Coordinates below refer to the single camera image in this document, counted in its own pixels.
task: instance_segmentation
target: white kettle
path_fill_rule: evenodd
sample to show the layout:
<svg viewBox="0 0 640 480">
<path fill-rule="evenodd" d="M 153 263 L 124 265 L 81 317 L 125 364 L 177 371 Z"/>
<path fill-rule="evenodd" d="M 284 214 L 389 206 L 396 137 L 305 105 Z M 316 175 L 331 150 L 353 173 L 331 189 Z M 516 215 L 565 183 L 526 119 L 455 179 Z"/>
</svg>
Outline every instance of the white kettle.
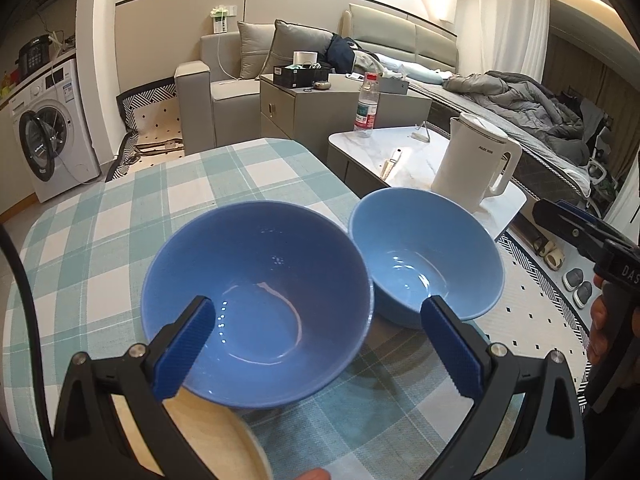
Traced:
<svg viewBox="0 0 640 480">
<path fill-rule="evenodd" d="M 473 213 L 483 198 L 504 193 L 521 155 L 520 144 L 500 128 L 462 112 L 451 119 L 451 140 L 431 191 Z"/>
</svg>

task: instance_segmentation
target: water bottle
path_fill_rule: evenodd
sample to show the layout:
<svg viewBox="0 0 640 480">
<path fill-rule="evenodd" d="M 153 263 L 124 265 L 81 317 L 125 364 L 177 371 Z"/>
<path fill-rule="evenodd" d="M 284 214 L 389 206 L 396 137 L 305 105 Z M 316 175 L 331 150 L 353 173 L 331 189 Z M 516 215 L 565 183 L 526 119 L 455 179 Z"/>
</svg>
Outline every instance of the water bottle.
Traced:
<svg viewBox="0 0 640 480">
<path fill-rule="evenodd" d="M 373 125 L 376 122 L 379 99 L 378 74 L 367 72 L 360 87 L 356 120 L 353 126 L 353 131 L 358 132 L 362 137 L 371 136 Z"/>
</svg>

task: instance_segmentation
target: beige pillow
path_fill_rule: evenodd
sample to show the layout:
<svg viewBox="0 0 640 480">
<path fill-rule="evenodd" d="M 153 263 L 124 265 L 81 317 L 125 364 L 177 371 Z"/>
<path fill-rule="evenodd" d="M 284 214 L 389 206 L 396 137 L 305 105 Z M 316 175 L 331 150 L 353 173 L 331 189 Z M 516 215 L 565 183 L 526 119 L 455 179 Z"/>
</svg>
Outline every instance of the beige pillow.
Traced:
<svg viewBox="0 0 640 480">
<path fill-rule="evenodd" d="M 317 52 L 324 56 L 334 36 L 332 32 L 322 28 L 296 25 L 282 20 L 275 21 L 276 32 L 269 55 L 264 62 L 261 74 L 273 73 L 273 67 L 293 63 L 293 52 Z"/>
<path fill-rule="evenodd" d="M 275 25 L 257 25 L 238 22 L 240 31 L 240 79 L 254 79 L 260 75 L 260 69 L 269 54 Z"/>
</svg>

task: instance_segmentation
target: bowl rim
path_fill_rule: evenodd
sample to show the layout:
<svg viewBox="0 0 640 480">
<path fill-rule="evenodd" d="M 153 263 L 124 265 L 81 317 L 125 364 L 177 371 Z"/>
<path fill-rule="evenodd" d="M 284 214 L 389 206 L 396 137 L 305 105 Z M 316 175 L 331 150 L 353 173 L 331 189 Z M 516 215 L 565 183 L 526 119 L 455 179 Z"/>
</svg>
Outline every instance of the bowl rim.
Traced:
<svg viewBox="0 0 640 480">
<path fill-rule="evenodd" d="M 486 314 L 487 312 L 489 312 L 495 305 L 496 303 L 498 303 L 498 301 L 500 300 L 500 298 L 502 297 L 502 294 L 504 292 L 504 284 L 506 282 L 506 273 L 504 271 L 504 264 L 502 262 L 502 259 L 500 257 L 500 251 L 498 251 L 498 247 L 497 247 L 497 240 L 494 240 L 491 238 L 491 235 L 487 232 L 487 230 L 484 228 L 484 226 L 478 221 L 478 219 L 473 216 L 469 211 L 467 211 L 466 209 L 464 209 L 462 206 L 456 204 L 455 202 L 453 202 L 453 200 L 450 200 L 449 198 L 439 195 L 437 193 L 434 193 L 433 191 L 430 190 L 426 190 L 426 189 L 418 189 L 417 187 L 385 187 L 383 189 L 377 189 L 371 193 L 369 193 L 367 196 L 365 196 L 364 198 L 360 199 L 360 201 L 356 204 L 356 207 L 353 208 L 353 211 L 351 212 L 351 216 L 349 217 L 349 238 L 351 238 L 351 240 L 353 241 L 353 243 L 357 246 L 356 241 L 353 238 L 353 218 L 356 215 L 356 211 L 357 209 L 360 207 L 360 205 L 364 202 L 366 202 L 369 197 L 382 193 L 382 192 L 393 192 L 393 190 L 409 190 L 410 192 L 418 192 L 418 193 L 427 193 L 433 196 L 436 196 L 438 199 L 444 200 L 445 202 L 449 202 L 450 204 L 454 205 L 457 209 L 459 209 L 460 211 L 462 211 L 465 215 L 471 217 L 473 219 L 474 222 L 476 222 L 480 228 L 482 229 L 482 232 L 484 232 L 484 234 L 489 238 L 489 240 L 492 241 L 492 252 L 495 251 L 495 256 L 498 259 L 498 262 L 500 263 L 500 268 L 502 269 L 502 275 L 501 275 L 501 283 L 500 283 L 500 287 L 498 288 L 498 293 L 497 293 L 497 297 L 494 300 L 491 300 L 489 305 L 484 308 L 483 310 L 480 311 L 479 314 L 475 315 L 475 316 L 462 316 L 460 317 L 457 313 L 456 315 L 460 318 L 460 321 L 471 321 L 473 319 L 477 319 L 480 316 L 484 316 L 484 314 Z M 371 279 L 373 280 L 373 283 L 375 284 L 375 286 L 377 288 L 379 288 L 382 292 L 384 292 L 386 295 L 388 295 L 388 297 L 390 297 L 392 300 L 394 300 L 398 305 L 400 305 L 402 308 L 406 309 L 406 310 L 410 310 L 411 312 L 416 312 L 414 309 L 412 309 L 410 306 L 408 306 L 404 301 L 401 301 L 398 299 L 398 297 L 391 293 L 388 288 L 386 288 L 385 286 L 383 286 L 381 283 L 379 283 L 374 277 L 373 277 L 373 273 L 369 272 L 369 275 L 371 276 Z"/>
<path fill-rule="evenodd" d="M 239 206 L 248 206 L 248 205 L 257 205 L 257 204 L 261 204 L 261 205 L 269 205 L 270 204 L 270 205 L 276 205 L 276 206 L 289 207 L 292 210 L 297 209 L 298 211 L 302 212 L 303 214 L 308 214 L 310 217 L 319 218 L 320 221 L 324 222 L 325 225 L 327 225 L 330 229 L 332 229 L 333 231 L 335 231 L 335 232 L 339 233 L 341 236 L 343 236 L 350 243 L 350 245 L 353 247 L 353 249 L 356 251 L 356 254 L 358 254 L 360 256 L 360 259 L 362 261 L 362 267 L 364 269 L 365 276 L 367 277 L 367 283 L 368 283 L 368 287 L 367 288 L 369 290 L 369 308 L 368 308 L 367 319 L 366 319 L 366 322 L 364 323 L 362 333 L 358 337 L 358 340 L 357 340 L 356 344 L 353 346 L 353 348 L 350 350 L 350 352 L 348 352 L 347 356 L 340 360 L 340 362 L 339 362 L 340 364 L 336 367 L 336 369 L 331 374 L 329 374 L 327 376 L 327 378 L 324 381 L 320 381 L 318 384 L 315 384 L 314 386 L 309 387 L 306 390 L 303 390 L 303 391 L 301 391 L 299 393 L 296 393 L 295 395 L 288 396 L 287 398 L 282 399 L 282 400 L 271 401 L 271 402 L 256 402 L 256 403 L 253 403 L 253 404 L 239 404 L 239 403 L 231 402 L 231 401 L 224 400 L 224 399 L 219 399 L 219 398 L 216 399 L 216 398 L 213 398 L 214 396 L 210 396 L 210 397 L 206 396 L 204 394 L 201 394 L 201 393 L 195 391 L 195 389 L 191 388 L 190 386 L 187 386 L 186 378 L 185 378 L 185 382 L 180 385 L 181 387 L 186 388 L 187 390 L 189 390 L 192 394 L 194 394 L 194 395 L 196 395 L 198 397 L 201 397 L 201 398 L 203 398 L 205 400 L 208 400 L 209 402 L 215 402 L 217 404 L 221 404 L 221 405 L 227 406 L 229 408 L 240 408 L 240 409 L 245 408 L 245 409 L 252 409 L 252 410 L 263 410 L 263 409 L 270 409 L 270 408 L 278 408 L 280 406 L 285 406 L 287 404 L 291 404 L 293 402 L 297 402 L 299 400 L 306 399 L 307 397 L 310 397 L 313 394 L 315 394 L 315 393 L 319 392 L 320 390 L 322 390 L 324 387 L 329 385 L 333 380 L 335 380 L 344 371 L 344 369 L 356 358 L 356 356 L 358 355 L 358 352 L 360 351 L 360 349 L 364 345 L 364 342 L 365 342 L 365 339 L 367 338 L 367 335 L 369 335 L 369 330 L 371 328 L 371 323 L 372 323 L 373 315 L 374 315 L 373 279 L 372 279 L 371 273 L 369 272 L 369 268 L 367 267 L 367 264 L 365 263 L 364 256 L 363 256 L 362 252 L 360 251 L 360 248 L 356 245 L 356 243 L 353 241 L 353 239 L 349 236 L 348 232 L 346 232 L 343 228 L 341 228 L 336 222 L 334 222 L 333 220 L 331 220 L 327 216 L 323 215 L 322 213 L 319 213 L 318 211 L 314 211 L 313 209 L 309 209 L 306 206 L 295 204 L 295 203 L 291 203 L 291 202 L 284 202 L 283 200 L 242 200 L 241 202 L 232 202 L 232 203 L 221 205 L 221 206 L 217 206 L 217 207 L 214 206 L 214 208 L 204 211 L 203 213 L 197 215 L 195 218 L 192 218 L 191 220 L 189 220 L 185 225 L 181 226 L 177 231 L 173 232 L 167 238 L 167 240 L 165 240 L 165 242 L 162 244 L 162 246 L 158 249 L 158 252 L 154 255 L 153 259 L 151 260 L 151 263 L 147 267 L 146 272 L 145 272 L 145 279 L 143 280 L 142 288 L 140 290 L 140 325 L 142 325 L 142 333 L 145 336 L 146 340 L 148 342 L 151 341 L 152 338 L 150 337 L 148 329 L 145 326 L 145 321 L 144 321 L 144 316 L 143 316 L 143 312 L 144 312 L 144 309 L 143 309 L 143 298 L 145 297 L 146 290 L 147 290 L 147 287 L 148 287 L 149 273 L 150 273 L 151 269 L 153 268 L 154 264 L 156 263 L 156 260 L 158 259 L 159 255 L 162 253 L 162 251 L 164 250 L 166 245 L 172 240 L 172 238 L 174 238 L 182 230 L 185 230 L 188 226 L 190 226 L 196 220 L 202 218 L 204 215 L 213 216 L 215 214 L 220 214 L 221 211 L 225 212 L 225 211 L 227 211 L 229 209 L 237 208 Z"/>
</svg>

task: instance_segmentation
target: bowl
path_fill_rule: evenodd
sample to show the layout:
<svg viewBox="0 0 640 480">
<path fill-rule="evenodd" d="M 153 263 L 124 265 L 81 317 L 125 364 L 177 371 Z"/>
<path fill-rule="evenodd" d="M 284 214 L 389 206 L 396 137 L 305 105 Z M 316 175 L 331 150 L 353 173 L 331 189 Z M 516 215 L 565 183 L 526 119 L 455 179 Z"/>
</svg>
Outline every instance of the bowl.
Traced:
<svg viewBox="0 0 640 480">
<path fill-rule="evenodd" d="M 364 342 L 373 287 L 334 222 L 301 206 L 242 202 L 210 210 L 162 246 L 142 288 L 148 339 L 194 296 L 218 325 L 184 386 L 234 408 L 273 408 L 335 379 Z"/>
<path fill-rule="evenodd" d="M 376 311 L 420 329 L 420 307 L 441 296 L 461 320 L 487 313 L 504 288 L 504 267 L 489 233 L 459 205 L 435 193 L 393 187 L 364 197 L 349 222 L 375 286 Z"/>
</svg>

